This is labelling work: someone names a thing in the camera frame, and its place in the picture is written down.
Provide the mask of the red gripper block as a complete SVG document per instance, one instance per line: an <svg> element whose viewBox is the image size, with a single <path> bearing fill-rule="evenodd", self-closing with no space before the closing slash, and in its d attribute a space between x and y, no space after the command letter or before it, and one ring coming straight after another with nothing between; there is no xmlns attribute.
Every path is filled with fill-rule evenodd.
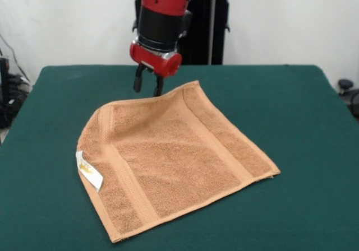
<svg viewBox="0 0 359 251"><path fill-rule="evenodd" d="M143 64L152 69L156 74L154 97L162 95L164 85L163 77L173 76L178 71L182 62L182 56L177 52L155 53L145 49L137 42L132 42L130 45L130 56L136 63ZM136 93L141 91L144 66L138 66L135 73L134 91Z"/></svg>

